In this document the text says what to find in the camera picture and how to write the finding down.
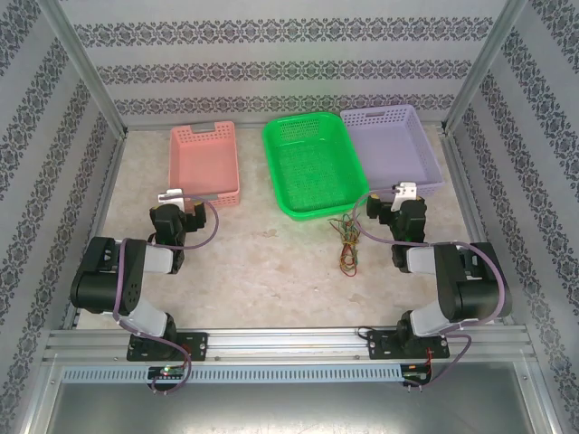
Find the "aluminium frame post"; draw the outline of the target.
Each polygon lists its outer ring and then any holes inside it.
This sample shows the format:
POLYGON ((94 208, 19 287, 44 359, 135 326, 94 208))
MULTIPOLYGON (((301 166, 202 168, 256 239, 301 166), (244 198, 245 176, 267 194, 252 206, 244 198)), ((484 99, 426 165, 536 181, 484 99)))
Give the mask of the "aluminium frame post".
POLYGON ((81 39, 69 18, 64 13, 59 0, 37 0, 43 15, 67 52, 76 71, 84 81, 100 112, 106 119, 116 138, 124 138, 127 127, 114 104, 97 68, 87 54, 81 39))
POLYGON ((474 61, 467 78, 453 101, 447 117, 441 123, 446 135, 458 126, 479 85, 483 81, 493 61, 498 55, 501 45, 515 25, 528 0, 506 0, 497 20, 489 31, 478 57, 474 61))

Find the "green plastic basket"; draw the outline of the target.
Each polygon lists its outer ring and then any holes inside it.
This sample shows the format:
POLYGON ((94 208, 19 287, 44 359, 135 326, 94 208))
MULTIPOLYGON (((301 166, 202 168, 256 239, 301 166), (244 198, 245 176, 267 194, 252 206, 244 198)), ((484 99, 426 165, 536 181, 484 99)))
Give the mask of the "green plastic basket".
POLYGON ((369 191, 343 120, 314 112, 268 122, 262 141, 278 206, 303 222, 350 211, 369 191))

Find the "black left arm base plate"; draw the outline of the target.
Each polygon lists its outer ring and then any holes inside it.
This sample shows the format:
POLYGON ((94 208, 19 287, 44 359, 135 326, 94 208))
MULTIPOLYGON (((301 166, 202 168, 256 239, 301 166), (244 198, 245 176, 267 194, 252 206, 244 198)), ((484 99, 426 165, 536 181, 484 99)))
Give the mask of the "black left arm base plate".
MULTIPOLYGON (((186 350, 193 362, 205 360, 207 333, 178 332, 176 345, 186 350)), ((129 362, 183 362, 184 354, 171 345, 131 335, 128 341, 129 362)))

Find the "grey sheet metal panel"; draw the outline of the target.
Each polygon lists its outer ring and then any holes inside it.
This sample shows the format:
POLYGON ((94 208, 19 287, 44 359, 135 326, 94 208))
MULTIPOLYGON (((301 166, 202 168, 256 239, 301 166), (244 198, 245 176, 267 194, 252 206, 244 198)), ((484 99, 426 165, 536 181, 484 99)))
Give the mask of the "grey sheet metal panel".
POLYGON ((167 397, 110 367, 46 369, 24 434, 563 434, 529 362, 463 363, 434 385, 195 383, 167 397))

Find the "aluminium table edge rail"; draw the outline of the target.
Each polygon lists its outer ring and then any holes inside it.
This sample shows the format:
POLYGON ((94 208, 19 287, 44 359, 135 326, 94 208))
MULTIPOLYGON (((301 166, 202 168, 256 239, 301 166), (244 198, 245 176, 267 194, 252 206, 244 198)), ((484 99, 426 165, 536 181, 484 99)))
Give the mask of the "aluminium table edge rail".
POLYGON ((443 133, 439 134, 439 139, 469 239, 471 242, 488 241, 455 141, 443 133))
MULTIPOLYGON (((114 190, 114 183, 119 171, 119 165, 126 145, 128 137, 128 132, 125 132, 121 138, 118 139, 114 150, 111 152, 108 160, 108 165, 106 167, 105 177, 103 178, 102 185, 100 188, 98 201, 96 202, 96 208, 91 216, 90 229, 87 232, 85 243, 81 250, 81 255, 88 247, 92 237, 97 236, 102 231, 104 222, 106 220, 107 212, 109 209, 109 202, 114 190)), ((66 304, 64 306, 64 312, 62 315, 62 320, 58 325, 58 330, 67 330, 75 327, 76 323, 76 308, 71 303, 71 290, 67 290, 66 304)))

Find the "purple plastic basket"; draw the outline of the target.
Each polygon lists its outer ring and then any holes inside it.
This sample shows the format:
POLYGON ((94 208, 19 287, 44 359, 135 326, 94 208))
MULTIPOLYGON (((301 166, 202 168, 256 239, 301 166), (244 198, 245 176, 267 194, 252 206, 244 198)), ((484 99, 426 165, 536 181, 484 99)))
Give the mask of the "purple plastic basket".
POLYGON ((349 109, 340 117, 372 190, 413 182, 427 197, 443 186, 438 159, 413 106, 349 109))

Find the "pink plastic basket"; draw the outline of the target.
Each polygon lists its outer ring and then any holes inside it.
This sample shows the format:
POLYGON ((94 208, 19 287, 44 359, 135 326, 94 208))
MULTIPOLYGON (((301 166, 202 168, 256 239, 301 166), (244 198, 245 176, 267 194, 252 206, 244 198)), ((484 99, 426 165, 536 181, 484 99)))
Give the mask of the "pink plastic basket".
POLYGON ((172 190, 205 197, 215 206, 240 202, 239 163, 235 125, 215 122, 208 130, 181 126, 171 129, 168 185, 172 190))

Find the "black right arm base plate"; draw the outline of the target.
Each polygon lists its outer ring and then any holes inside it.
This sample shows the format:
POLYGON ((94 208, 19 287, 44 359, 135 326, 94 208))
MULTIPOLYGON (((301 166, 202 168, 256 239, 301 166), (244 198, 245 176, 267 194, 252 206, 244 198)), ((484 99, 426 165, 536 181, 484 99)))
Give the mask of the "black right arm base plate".
POLYGON ((450 358, 447 342, 439 336, 403 339, 394 330, 370 330, 366 334, 371 360, 444 360, 450 358))

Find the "aluminium mounting rail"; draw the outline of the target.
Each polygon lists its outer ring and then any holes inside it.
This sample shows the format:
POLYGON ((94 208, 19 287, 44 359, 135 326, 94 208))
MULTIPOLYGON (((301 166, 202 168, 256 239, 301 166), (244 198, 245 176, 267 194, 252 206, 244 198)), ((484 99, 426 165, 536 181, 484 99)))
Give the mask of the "aluminium mounting rail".
MULTIPOLYGON (((320 364, 367 361, 367 343, 355 328, 208 329, 207 363, 320 364)), ((475 326, 464 362, 535 360, 527 329, 521 325, 475 326)), ((126 364, 129 334, 122 330, 52 331, 43 363, 126 364)))

